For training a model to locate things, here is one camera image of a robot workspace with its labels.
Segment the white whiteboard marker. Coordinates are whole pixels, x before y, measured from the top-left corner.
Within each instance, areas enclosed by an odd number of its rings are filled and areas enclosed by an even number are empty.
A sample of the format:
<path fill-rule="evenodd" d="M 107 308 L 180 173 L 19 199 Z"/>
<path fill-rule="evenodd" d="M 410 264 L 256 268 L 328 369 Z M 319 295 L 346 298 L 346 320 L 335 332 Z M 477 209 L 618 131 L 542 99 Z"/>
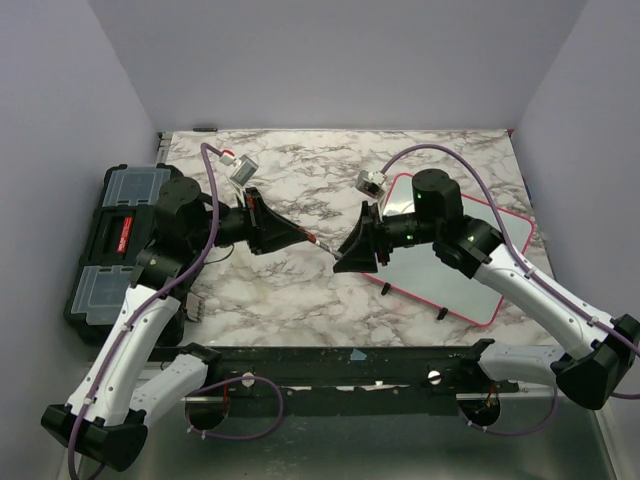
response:
<path fill-rule="evenodd" d="M 316 247 L 320 248 L 321 250 L 329 253 L 330 255 L 332 255 L 336 260 L 340 260 L 342 258 L 342 254 L 332 248 L 330 245 L 328 245 L 327 243 L 319 240 L 312 232 L 310 232 L 309 230 L 303 228 L 303 227 L 299 227 L 298 230 L 306 237 L 306 240 L 308 242 L 310 242 L 311 244 L 315 245 Z"/>

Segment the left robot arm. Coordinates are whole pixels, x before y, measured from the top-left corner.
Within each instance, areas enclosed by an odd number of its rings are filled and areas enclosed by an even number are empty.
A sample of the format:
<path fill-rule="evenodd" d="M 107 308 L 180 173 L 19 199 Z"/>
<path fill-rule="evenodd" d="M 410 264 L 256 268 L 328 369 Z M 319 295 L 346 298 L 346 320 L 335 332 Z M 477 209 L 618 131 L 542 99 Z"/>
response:
<path fill-rule="evenodd" d="M 198 182 L 165 183 L 154 206 L 156 227 L 139 253 L 119 316 L 85 379 L 63 404 L 46 408 L 41 424 L 68 449 L 122 472 L 139 456 L 151 425 L 187 394 L 214 393 L 219 354 L 191 344 L 156 380 L 137 384 L 157 340 L 185 302 L 212 247 L 246 242 L 256 255 L 308 239 L 271 210 L 255 188 L 244 204 L 222 206 Z"/>

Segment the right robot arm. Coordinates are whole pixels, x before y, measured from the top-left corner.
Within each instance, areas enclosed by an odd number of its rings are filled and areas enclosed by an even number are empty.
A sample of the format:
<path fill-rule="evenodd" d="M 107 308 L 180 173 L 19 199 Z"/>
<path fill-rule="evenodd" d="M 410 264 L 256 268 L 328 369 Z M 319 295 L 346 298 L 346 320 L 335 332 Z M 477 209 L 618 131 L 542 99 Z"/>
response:
<path fill-rule="evenodd" d="M 639 322 L 588 305 L 544 275 L 505 234 L 464 213 L 458 183 L 439 169 L 412 178 L 414 210 L 383 216 L 363 203 L 339 249 L 336 273 L 375 273 L 401 247 L 429 244 L 453 270 L 498 292 L 541 325 L 560 348 L 490 342 L 460 367 L 460 379 L 480 392 L 494 381 L 558 388 L 577 405 L 601 409 L 634 363 Z"/>

